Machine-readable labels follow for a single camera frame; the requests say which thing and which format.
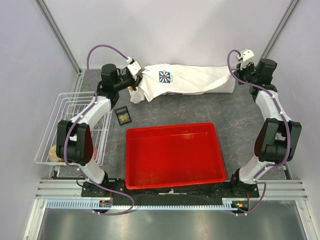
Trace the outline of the white t-shirt daisy print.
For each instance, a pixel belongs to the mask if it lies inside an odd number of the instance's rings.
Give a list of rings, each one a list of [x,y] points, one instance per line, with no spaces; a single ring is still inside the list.
[[[227,66],[190,66],[180,64],[148,65],[136,90],[129,89],[130,102],[151,102],[165,94],[231,94],[235,79]]]

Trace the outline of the gold leaf brooch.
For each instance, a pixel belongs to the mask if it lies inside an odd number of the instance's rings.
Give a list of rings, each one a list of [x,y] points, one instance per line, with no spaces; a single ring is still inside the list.
[[[126,121],[128,121],[128,115],[127,114],[123,114],[123,115],[120,115],[119,117],[118,117],[118,119],[121,121],[121,122],[126,122]]]

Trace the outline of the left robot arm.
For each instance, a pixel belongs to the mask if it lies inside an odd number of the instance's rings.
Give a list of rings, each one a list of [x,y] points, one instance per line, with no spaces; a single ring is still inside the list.
[[[77,167],[92,191],[99,197],[110,191],[108,174],[94,158],[91,130],[116,105],[119,91],[131,87],[136,90],[142,79],[143,68],[131,61],[121,72],[116,65],[108,63],[101,68],[101,81],[90,103],[70,120],[61,120],[57,125],[56,155],[68,166]]]

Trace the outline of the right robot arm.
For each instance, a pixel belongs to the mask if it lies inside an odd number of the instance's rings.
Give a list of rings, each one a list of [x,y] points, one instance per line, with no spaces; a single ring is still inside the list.
[[[292,160],[302,131],[299,122],[292,121],[279,103],[277,88],[272,84],[277,63],[262,58],[258,64],[238,58],[235,76],[240,84],[250,86],[249,93],[258,105],[264,123],[254,143],[251,160],[231,177],[229,191],[242,196],[268,170]]]

